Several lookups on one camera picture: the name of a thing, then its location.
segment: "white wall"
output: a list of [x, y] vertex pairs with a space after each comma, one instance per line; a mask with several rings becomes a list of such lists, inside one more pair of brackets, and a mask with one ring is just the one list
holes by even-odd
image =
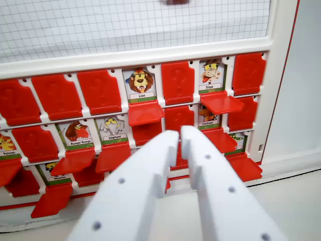
[[321, 1], [300, 1], [263, 163], [321, 152]]

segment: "lion card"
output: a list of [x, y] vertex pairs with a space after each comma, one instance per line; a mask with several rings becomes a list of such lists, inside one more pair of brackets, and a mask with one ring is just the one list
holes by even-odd
[[143, 102], [157, 99], [155, 76], [146, 68], [139, 67], [123, 70], [125, 87], [129, 103]]
[[198, 128], [199, 130], [221, 126], [221, 116], [213, 114], [205, 105], [199, 104]]
[[17, 151], [12, 139], [0, 134], [0, 161], [20, 157], [21, 155]]
[[36, 165], [38, 172], [40, 173], [42, 179], [46, 183], [47, 186], [62, 184], [67, 182], [72, 182], [70, 177], [72, 174], [52, 176], [51, 171], [55, 168], [58, 162], [50, 162]]
[[56, 128], [67, 150], [94, 146], [88, 126], [81, 124], [78, 120], [56, 124]]
[[219, 59], [200, 61], [200, 94], [224, 90], [225, 78], [226, 65]]
[[95, 119], [100, 141], [103, 145], [128, 141], [126, 134], [128, 127], [124, 119], [124, 114]]

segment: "lion cartoon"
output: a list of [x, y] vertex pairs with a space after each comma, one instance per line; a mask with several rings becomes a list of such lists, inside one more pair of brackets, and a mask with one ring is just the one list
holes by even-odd
[[46, 164], [46, 171], [51, 172], [57, 164], [58, 164], [58, 162], [47, 163]]
[[212, 81], [215, 81], [219, 78], [221, 73], [217, 70], [220, 63], [217, 59], [208, 60], [205, 65], [203, 65], [204, 73], [202, 74], [201, 78], [203, 79], [202, 82], [211, 84]]
[[5, 137], [0, 134], [0, 150], [4, 151], [12, 151], [15, 150], [16, 147], [14, 146], [10, 137]]
[[87, 126], [80, 124], [79, 121], [71, 123], [66, 130], [66, 137], [72, 142], [78, 138], [89, 138]]
[[144, 71], [143, 68], [135, 69], [134, 73], [126, 80], [131, 90], [137, 93], [145, 93], [148, 91], [154, 80], [150, 73]]
[[199, 111], [199, 115], [204, 117], [205, 122], [217, 120], [216, 116], [209, 110], [205, 105], [202, 106], [202, 109]]

